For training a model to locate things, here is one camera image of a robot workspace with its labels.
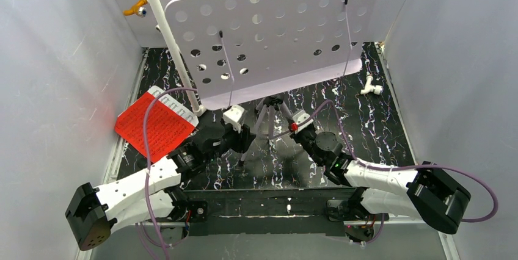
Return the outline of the red sheet music book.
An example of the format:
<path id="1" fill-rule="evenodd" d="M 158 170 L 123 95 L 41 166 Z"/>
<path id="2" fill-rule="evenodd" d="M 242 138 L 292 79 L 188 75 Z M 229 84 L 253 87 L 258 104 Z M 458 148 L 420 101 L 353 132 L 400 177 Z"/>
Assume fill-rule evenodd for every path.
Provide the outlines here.
<path id="1" fill-rule="evenodd" d="M 144 143 L 144 115 L 150 103 L 164 90 L 156 85 L 148 89 L 115 122 L 114 131 L 146 156 Z M 199 119 L 184 104 L 170 94 L 155 103 L 147 120 L 147 138 L 154 164 L 171 153 L 195 130 Z"/>

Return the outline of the lilac perforated music stand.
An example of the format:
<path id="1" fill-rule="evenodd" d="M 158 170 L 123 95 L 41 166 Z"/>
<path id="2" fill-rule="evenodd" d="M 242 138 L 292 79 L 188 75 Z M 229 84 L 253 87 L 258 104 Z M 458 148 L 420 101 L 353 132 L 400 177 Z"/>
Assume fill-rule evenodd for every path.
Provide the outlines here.
<path id="1" fill-rule="evenodd" d="M 171 0 L 165 9 L 209 110 L 362 69 L 377 0 Z"/>

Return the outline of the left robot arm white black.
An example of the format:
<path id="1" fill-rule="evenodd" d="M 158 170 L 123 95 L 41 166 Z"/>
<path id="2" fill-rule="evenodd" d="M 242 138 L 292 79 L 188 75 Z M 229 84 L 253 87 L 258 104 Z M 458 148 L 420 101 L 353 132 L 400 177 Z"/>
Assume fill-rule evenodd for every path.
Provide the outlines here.
<path id="1" fill-rule="evenodd" d="M 248 125 L 235 130 L 230 124 L 213 123 L 198 130 L 158 162 L 118 181 L 93 187 L 79 186 L 65 218 L 81 251 L 91 250 L 123 227 L 168 218 L 187 223 L 203 219 L 206 204 L 191 201 L 181 190 L 206 166 L 233 150 L 246 153 L 256 138 Z"/>

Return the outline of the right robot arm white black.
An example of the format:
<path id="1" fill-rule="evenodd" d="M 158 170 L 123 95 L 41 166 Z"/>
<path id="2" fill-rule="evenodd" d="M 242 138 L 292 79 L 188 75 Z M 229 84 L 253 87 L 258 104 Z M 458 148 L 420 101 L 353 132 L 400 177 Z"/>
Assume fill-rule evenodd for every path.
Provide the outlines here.
<path id="1" fill-rule="evenodd" d="M 355 188 L 344 206 L 349 215 L 403 215 L 446 234 L 457 232 L 471 194 L 444 170 L 433 165 L 406 169 L 354 158 L 343 150 L 336 134 L 316 132 L 313 125 L 290 137 L 323 167 L 329 181 Z"/>

